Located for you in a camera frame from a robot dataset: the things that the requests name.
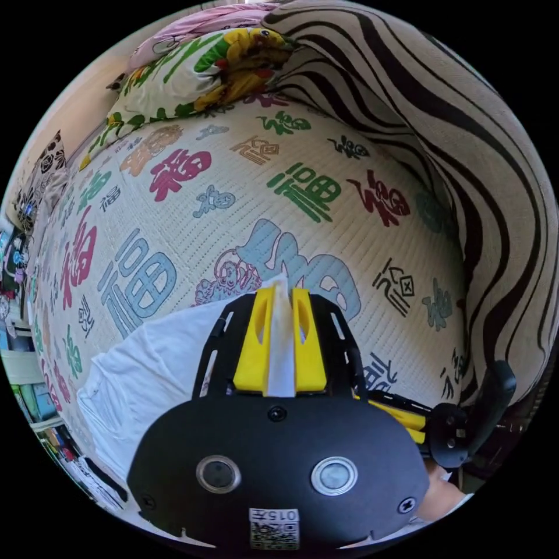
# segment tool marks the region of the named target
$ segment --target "hand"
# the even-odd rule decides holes
[[[429,489],[418,508],[418,517],[434,522],[447,515],[466,496],[452,483],[443,480],[446,471],[433,460],[425,460]]]

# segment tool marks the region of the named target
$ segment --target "zebra striped fabric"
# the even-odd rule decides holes
[[[459,228],[469,348],[462,402],[488,365],[538,381],[558,327],[558,207],[528,135],[488,82],[410,24],[342,0],[296,0],[263,24],[300,48],[277,89],[389,152]]]

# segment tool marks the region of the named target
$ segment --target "printed bedsheet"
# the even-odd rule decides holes
[[[61,416],[93,356],[147,320],[282,270],[337,302],[370,388],[458,402],[464,291],[452,220],[405,167],[305,104],[254,94],[80,157],[37,259],[33,337]]]

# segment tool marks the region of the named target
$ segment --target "black handle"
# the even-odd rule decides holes
[[[489,438],[511,403],[516,377],[506,361],[496,361],[483,377],[477,400],[468,414],[466,440],[473,456]]]

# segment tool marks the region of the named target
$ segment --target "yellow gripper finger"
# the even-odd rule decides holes
[[[241,392],[258,392],[266,396],[274,291],[275,287],[265,287],[256,292],[245,341],[233,377],[235,388]]]
[[[294,288],[292,303],[293,334],[295,336],[295,392],[322,392],[326,388],[326,371],[314,323],[309,290]]]

